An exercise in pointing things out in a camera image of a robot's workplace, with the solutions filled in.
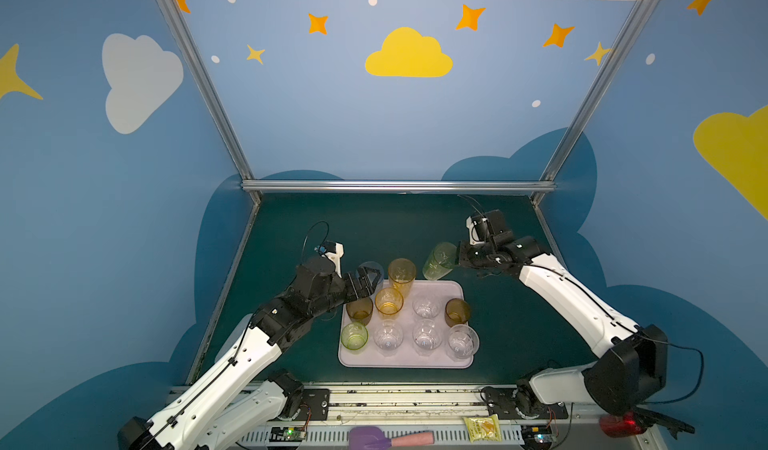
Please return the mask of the tall yellow-green glass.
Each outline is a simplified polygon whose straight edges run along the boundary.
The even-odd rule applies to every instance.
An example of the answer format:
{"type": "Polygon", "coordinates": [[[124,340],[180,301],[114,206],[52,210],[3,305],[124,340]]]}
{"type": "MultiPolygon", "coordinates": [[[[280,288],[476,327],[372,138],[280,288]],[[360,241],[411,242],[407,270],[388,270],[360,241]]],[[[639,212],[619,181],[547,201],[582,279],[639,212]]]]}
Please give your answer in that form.
{"type": "Polygon", "coordinates": [[[368,330],[360,322],[351,322],[341,330],[340,343],[347,351],[359,352],[363,350],[368,343],[368,339],[368,330]]]}

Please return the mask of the tall yellow plastic glass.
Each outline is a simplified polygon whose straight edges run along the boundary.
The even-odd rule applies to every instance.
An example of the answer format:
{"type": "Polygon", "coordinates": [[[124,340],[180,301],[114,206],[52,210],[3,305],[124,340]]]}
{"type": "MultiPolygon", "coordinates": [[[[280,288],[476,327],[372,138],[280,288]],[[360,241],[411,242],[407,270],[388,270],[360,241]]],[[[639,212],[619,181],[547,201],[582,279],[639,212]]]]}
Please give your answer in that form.
{"type": "Polygon", "coordinates": [[[398,258],[389,264],[387,273],[390,286],[406,299],[417,276],[415,264],[409,259],[398,258]]]}

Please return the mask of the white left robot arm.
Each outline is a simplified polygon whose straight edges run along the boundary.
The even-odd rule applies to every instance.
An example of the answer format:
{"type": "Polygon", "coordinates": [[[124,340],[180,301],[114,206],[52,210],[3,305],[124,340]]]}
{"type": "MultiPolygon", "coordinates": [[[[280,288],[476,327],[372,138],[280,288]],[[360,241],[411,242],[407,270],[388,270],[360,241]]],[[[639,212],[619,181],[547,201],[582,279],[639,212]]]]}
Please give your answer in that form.
{"type": "Polygon", "coordinates": [[[119,430],[119,448],[225,449],[260,423],[295,416],[304,386],[285,370],[250,397],[238,396],[317,317],[373,295],[381,279],[381,271],[371,267],[341,274],[326,256],[299,265],[289,286],[258,308],[234,345],[194,385],[149,419],[134,417],[119,430]]]}

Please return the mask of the amber dimpled glass front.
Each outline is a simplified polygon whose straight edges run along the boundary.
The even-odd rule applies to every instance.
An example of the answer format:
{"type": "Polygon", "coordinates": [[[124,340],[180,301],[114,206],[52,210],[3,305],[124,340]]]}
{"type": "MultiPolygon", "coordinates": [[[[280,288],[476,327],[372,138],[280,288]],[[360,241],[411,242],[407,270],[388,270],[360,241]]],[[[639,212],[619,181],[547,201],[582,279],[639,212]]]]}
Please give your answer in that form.
{"type": "Polygon", "coordinates": [[[467,324],[471,318],[470,305],[460,298],[452,298],[444,307],[444,321],[449,327],[467,324]]]}

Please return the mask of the dark amber dimpled glass back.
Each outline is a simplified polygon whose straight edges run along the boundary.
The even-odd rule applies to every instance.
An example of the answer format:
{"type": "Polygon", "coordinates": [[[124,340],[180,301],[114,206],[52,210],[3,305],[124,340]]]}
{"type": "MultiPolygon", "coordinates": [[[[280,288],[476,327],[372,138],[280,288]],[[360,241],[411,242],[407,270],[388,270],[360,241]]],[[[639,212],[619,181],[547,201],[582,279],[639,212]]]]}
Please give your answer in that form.
{"type": "Polygon", "coordinates": [[[352,322],[367,326],[374,313],[374,302],[371,297],[361,298],[346,305],[346,314],[352,322]]]}

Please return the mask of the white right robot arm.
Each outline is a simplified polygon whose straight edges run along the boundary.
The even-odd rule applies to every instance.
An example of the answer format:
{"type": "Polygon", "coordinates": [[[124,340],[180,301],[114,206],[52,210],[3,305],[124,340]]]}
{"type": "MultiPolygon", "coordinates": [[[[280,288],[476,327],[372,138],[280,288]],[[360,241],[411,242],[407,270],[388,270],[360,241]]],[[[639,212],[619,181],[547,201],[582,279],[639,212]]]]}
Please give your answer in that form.
{"type": "Polygon", "coordinates": [[[593,404],[622,416],[666,385],[664,332],[654,325],[641,327],[610,308],[533,238],[501,246],[492,240],[462,242],[458,264],[516,277],[555,309],[597,358],[591,364],[542,370],[519,383],[517,406],[522,414],[563,402],[593,404]]]}

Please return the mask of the tall blue plastic glass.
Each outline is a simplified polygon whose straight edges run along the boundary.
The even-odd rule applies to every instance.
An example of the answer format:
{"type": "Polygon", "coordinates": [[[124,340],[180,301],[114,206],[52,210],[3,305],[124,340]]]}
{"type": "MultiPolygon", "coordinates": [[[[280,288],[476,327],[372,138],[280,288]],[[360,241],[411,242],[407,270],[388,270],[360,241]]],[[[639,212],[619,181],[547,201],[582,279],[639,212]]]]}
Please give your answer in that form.
{"type": "Polygon", "coordinates": [[[366,261],[360,264],[358,269],[368,278],[374,287],[374,291],[379,291],[383,288],[386,272],[381,264],[375,261],[366,261]]]}

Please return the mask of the short yellow glass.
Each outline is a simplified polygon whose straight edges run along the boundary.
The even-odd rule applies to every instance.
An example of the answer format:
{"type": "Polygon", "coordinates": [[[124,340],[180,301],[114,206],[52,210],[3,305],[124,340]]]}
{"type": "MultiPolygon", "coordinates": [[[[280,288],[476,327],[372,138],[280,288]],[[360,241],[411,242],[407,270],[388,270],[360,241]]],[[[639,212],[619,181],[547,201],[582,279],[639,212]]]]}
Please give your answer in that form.
{"type": "Polygon", "coordinates": [[[376,294],[374,304],[382,319],[392,319],[402,310],[404,298],[399,290],[387,287],[376,294]]]}

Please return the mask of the tall green plastic glass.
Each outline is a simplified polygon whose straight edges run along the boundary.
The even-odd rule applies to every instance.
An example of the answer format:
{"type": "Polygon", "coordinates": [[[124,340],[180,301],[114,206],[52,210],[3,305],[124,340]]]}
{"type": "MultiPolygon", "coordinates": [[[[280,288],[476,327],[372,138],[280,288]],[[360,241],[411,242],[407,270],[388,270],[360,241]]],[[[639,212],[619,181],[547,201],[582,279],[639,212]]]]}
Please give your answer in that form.
{"type": "Polygon", "coordinates": [[[438,243],[423,266],[423,276],[429,281],[440,280],[453,271],[456,261],[457,246],[450,242],[438,243]]]}

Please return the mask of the clear faceted glass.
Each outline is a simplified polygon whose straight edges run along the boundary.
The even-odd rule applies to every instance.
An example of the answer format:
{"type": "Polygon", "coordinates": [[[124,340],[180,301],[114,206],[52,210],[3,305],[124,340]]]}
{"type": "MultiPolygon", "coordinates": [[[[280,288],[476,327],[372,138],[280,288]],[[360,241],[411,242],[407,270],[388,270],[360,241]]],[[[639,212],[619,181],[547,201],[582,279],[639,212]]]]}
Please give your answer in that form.
{"type": "Polygon", "coordinates": [[[434,353],[442,344],[440,328],[434,320],[421,319],[414,323],[412,340],[416,353],[427,356],[434,353]]]}
{"type": "Polygon", "coordinates": [[[441,313],[440,299],[430,294],[419,295],[414,298],[412,309],[420,319],[435,319],[441,313]]]}
{"type": "Polygon", "coordinates": [[[446,337],[446,352],[454,361],[467,361],[474,357],[480,348],[477,332],[467,324],[451,327],[446,337]]]}
{"type": "Polygon", "coordinates": [[[404,341],[402,326],[393,320],[379,322],[373,331],[373,343],[384,356],[394,355],[404,341]]]}

